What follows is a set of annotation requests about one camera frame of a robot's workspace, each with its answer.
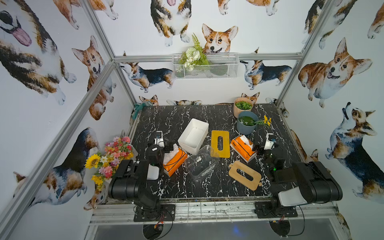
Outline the clear plastic tissue box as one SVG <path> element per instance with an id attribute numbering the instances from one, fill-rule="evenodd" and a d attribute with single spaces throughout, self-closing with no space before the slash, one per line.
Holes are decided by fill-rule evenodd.
<path id="1" fill-rule="evenodd" d="M 205 145 L 186 159 L 185 168 L 192 180 L 200 182 L 215 169 L 219 159 L 218 151 L 209 145 Z"/>

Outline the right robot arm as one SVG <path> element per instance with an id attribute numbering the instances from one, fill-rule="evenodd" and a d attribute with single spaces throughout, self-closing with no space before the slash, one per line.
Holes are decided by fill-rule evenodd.
<path id="1" fill-rule="evenodd" d="M 312 203 L 325 204 L 343 198 L 342 188 L 322 163 L 295 162 L 291 167 L 283 168 L 282 160 L 272 150 L 260 146 L 253 149 L 264 157 L 273 184 L 296 184 L 292 189 L 273 194 L 271 212 Z"/>

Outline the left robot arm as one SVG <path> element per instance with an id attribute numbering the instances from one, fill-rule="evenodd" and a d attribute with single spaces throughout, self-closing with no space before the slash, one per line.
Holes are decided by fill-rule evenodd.
<path id="1" fill-rule="evenodd" d="M 160 200 L 149 189 L 148 182 L 157 181 L 164 172 L 165 148 L 151 145 L 146 158 L 138 162 L 121 161 L 108 188 L 114 200 L 130 200 L 144 211 L 159 211 Z"/>

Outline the light wooden slotted lid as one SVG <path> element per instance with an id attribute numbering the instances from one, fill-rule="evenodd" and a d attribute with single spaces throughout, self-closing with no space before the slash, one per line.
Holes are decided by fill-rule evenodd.
<path id="1" fill-rule="evenodd" d="M 263 185 L 262 175 L 240 161 L 229 165 L 229 176 L 251 191 Z"/>

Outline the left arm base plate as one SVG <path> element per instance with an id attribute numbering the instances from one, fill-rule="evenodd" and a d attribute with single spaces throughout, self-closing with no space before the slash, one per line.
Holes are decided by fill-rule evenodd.
<path id="1" fill-rule="evenodd" d="M 155 209 L 135 208 L 134 222 L 173 222 L 175 219 L 176 205 L 160 204 Z"/>

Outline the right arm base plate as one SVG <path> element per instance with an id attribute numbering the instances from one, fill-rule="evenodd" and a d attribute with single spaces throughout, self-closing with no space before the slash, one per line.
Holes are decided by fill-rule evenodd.
<path id="1" fill-rule="evenodd" d="M 254 212 L 259 219 L 298 217 L 295 207 L 283 207 L 279 203 L 272 202 L 255 202 Z"/>

